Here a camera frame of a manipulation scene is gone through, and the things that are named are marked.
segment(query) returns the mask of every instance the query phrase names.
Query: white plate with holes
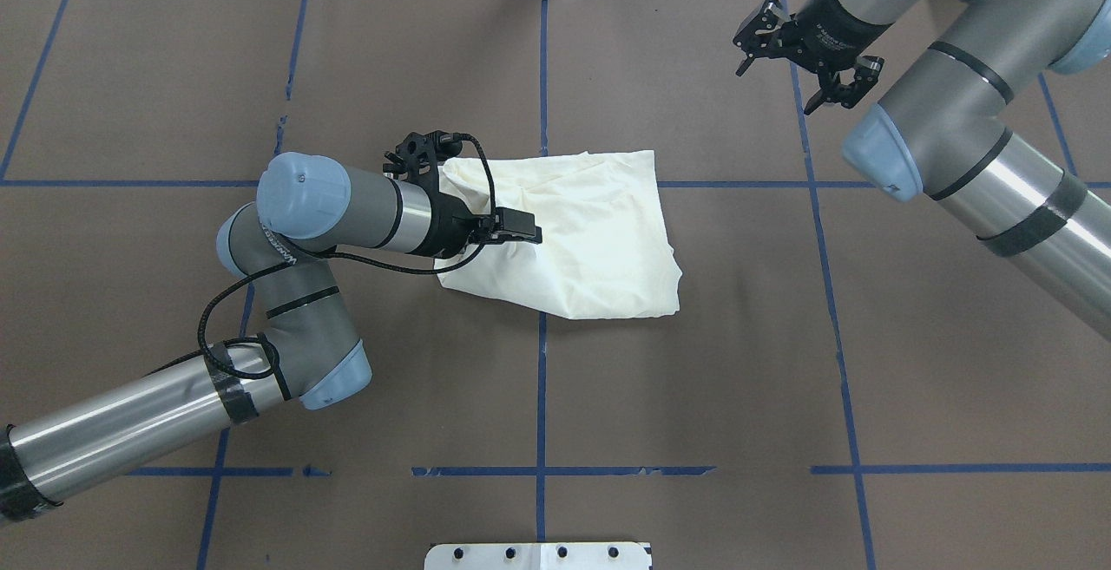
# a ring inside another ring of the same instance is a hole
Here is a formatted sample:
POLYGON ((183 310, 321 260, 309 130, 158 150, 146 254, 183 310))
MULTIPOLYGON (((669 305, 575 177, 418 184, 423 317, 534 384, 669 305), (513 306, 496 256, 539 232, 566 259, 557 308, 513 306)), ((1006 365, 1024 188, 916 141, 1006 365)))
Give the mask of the white plate with holes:
POLYGON ((438 544, 424 570, 651 570, 652 548, 640 542, 438 544))

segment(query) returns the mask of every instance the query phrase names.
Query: metal bracket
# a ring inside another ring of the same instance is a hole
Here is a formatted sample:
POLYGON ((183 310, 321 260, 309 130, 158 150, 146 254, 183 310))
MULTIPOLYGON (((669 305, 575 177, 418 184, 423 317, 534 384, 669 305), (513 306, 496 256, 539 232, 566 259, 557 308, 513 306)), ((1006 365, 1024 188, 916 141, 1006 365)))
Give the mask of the metal bracket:
POLYGON ((652 547, 640 542, 440 544, 424 570, 651 570, 652 547))

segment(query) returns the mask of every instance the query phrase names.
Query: robotic arm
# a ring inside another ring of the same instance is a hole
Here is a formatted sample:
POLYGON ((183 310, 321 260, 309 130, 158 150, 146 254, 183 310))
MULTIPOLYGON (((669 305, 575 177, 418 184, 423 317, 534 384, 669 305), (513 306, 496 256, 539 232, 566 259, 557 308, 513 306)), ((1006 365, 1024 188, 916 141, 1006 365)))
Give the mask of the robotic arm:
MULTIPOLYGON (((861 56, 917 0, 765 0, 733 41, 818 76, 822 103, 852 108, 883 61, 861 56), (850 83, 839 72, 853 69, 850 83)), ((1111 208, 999 119, 1043 69, 1075 73, 1111 52, 1111 0, 961 0, 955 23, 845 139, 844 159, 899 201, 925 193, 991 252, 1111 339, 1111 208)))
MULTIPOLYGON (((533 216, 498 208, 474 214, 441 193, 437 163, 472 142, 469 134, 410 134, 387 154, 389 177, 334 160, 287 152, 259 181, 258 199, 220 228, 217 252, 254 281, 269 327, 256 338, 204 344, 201 351, 0 436, 0 526, 37 518, 61 501, 211 432, 242 424, 299 398, 310 410, 354 394, 371 372, 362 340, 328 266, 348 257, 338 244, 451 258, 468 244, 539 243, 533 216)), ((433 273, 397 268, 403 272, 433 273)))

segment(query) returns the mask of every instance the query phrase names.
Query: light blue cap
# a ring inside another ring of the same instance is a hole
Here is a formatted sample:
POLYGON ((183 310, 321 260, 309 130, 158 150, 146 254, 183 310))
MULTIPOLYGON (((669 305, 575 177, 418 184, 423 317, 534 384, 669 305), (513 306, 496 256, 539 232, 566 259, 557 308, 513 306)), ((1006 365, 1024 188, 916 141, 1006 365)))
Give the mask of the light blue cap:
POLYGON ((910 201, 922 191, 922 177, 907 141, 881 104, 872 104, 849 132, 841 156, 869 182, 899 201, 910 201))
POLYGON ((236 210, 234 214, 228 217, 227 221, 220 226, 219 232, 216 233, 216 254, 220 258, 220 263, 239 279, 246 278, 247 273, 239 269, 236 260, 231 257, 231 224, 236 222, 236 217, 239 217, 239 213, 248 206, 250 203, 244 203, 242 208, 236 210))
POLYGON ((287 151, 271 160, 259 179, 259 220, 294 240, 327 233, 350 202, 347 170, 323 156, 287 151))
POLYGON ((362 349, 362 340, 351 349, 330 373, 301 396, 301 404, 307 410, 319 410, 347 399, 370 383, 370 361, 362 349))
POLYGON ((1111 54, 1111 0, 1103 0, 1103 7, 1100 8, 1100 12, 1084 36, 1080 37, 1080 41, 1049 68, 1064 76, 1071 76, 1095 67, 1108 54, 1111 54))

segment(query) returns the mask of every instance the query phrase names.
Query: white cloth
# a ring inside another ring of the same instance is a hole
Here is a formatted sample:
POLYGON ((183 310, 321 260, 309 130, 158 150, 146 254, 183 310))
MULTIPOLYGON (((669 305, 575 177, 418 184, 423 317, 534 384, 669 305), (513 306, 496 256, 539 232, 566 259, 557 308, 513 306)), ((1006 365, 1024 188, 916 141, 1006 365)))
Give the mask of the white cloth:
MULTIPOLYGON (((543 242, 489 246, 440 274, 444 288, 502 299, 567 319, 631 319, 679 311, 652 151, 492 160, 498 206, 536 214, 543 242)), ((453 158, 440 190, 488 212, 477 159, 453 158)), ((460 258, 437 260, 437 268, 460 258)))

